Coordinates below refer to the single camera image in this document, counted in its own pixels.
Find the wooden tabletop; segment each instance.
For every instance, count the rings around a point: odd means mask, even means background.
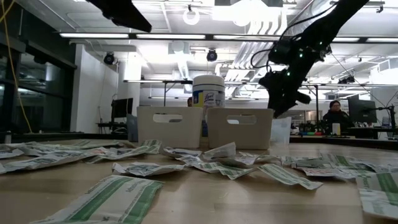
[[[73,141],[58,142],[71,144]],[[278,156],[317,156],[320,152],[352,156],[375,163],[397,162],[398,153],[380,149],[290,144],[268,150]],[[7,163],[18,159],[1,160]],[[129,162],[182,164],[162,155],[133,157]],[[75,162],[58,167],[0,175],[0,223],[20,224],[41,220],[65,208],[99,180],[111,175],[113,162]],[[305,177],[297,170],[290,172]],[[229,180],[195,168],[149,177],[165,182],[143,224],[205,223],[394,223],[362,212],[354,182],[316,178],[318,190],[287,186],[261,171]]]

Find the security camera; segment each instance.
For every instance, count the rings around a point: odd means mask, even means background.
[[[210,49],[209,52],[207,53],[207,61],[208,62],[214,62],[217,60],[217,53],[215,49]]]
[[[104,63],[107,65],[114,65],[117,62],[117,60],[114,57],[114,52],[108,52],[106,53],[106,56],[104,58]]]

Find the computer monitor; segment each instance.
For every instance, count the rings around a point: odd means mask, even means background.
[[[377,123],[374,101],[348,98],[349,116],[352,122]]]
[[[112,122],[114,118],[125,118],[132,111],[132,98],[112,101]]]

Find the white plastic container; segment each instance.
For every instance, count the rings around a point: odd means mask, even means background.
[[[139,144],[156,139],[162,141],[163,147],[198,148],[201,121],[201,108],[139,106]]]
[[[210,108],[207,114],[209,147],[235,142],[236,149],[268,149],[274,110]],[[237,116],[250,116],[239,119]]]
[[[208,108],[225,107],[224,78],[216,75],[200,75],[193,79],[193,106],[203,108],[203,118]]]

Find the white plastic bin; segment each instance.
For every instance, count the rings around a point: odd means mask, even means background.
[[[209,147],[235,142],[237,149],[268,149],[273,115],[269,109],[209,108]]]
[[[202,112],[202,108],[138,107],[139,144],[156,139],[163,147],[198,148]]]
[[[273,119],[271,129],[271,143],[288,145],[290,142],[290,127],[292,117]]]

